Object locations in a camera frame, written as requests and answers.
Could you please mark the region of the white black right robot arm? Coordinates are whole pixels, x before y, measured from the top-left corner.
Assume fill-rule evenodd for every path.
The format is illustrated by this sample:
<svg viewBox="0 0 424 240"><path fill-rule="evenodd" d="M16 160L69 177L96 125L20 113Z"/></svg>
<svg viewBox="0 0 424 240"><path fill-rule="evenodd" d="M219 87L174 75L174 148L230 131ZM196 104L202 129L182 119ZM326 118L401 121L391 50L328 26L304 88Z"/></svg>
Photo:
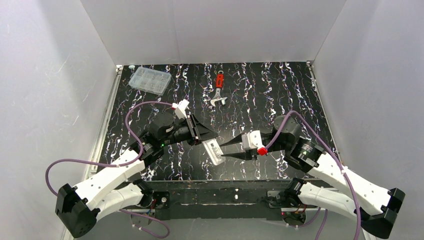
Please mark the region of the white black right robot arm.
<svg viewBox="0 0 424 240"><path fill-rule="evenodd" d="M353 219L359 229L377 238L390 237L405 193L373 184L343 166L323 141L315 143L304 138L301 126L290 115L277 117L271 132L250 131L228 141L229 145L238 143L242 152L231 153L232 158L255 160L282 151L291 167L333 187L328 190L294 178L286 189L264 198L270 208L316 206Z"/></svg>

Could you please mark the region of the white remote control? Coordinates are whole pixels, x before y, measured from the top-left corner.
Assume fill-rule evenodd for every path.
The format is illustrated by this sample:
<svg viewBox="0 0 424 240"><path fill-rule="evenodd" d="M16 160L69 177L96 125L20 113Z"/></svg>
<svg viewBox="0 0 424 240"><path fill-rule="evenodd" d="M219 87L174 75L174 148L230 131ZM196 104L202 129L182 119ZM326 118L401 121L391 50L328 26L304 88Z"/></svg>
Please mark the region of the white remote control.
<svg viewBox="0 0 424 240"><path fill-rule="evenodd" d="M226 161L226 158L223 156L223 151L215 138L203 141L202 145L205 147L209 158L215 166Z"/></svg>

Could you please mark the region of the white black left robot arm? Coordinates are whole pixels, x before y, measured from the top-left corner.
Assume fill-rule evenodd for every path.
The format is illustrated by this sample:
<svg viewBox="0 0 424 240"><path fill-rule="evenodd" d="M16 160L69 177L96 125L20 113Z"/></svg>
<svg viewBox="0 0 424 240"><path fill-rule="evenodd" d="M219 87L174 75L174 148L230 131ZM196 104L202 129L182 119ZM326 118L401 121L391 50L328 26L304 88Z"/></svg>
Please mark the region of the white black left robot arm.
<svg viewBox="0 0 424 240"><path fill-rule="evenodd" d="M218 133L201 123L194 114L174 117L160 113L124 153L94 176L71 186L63 185L56 195L55 213L74 238L87 234L101 218L122 208L151 199L152 191L140 181L118 188L164 155L164 147L187 142L203 144L211 158L219 148Z"/></svg>

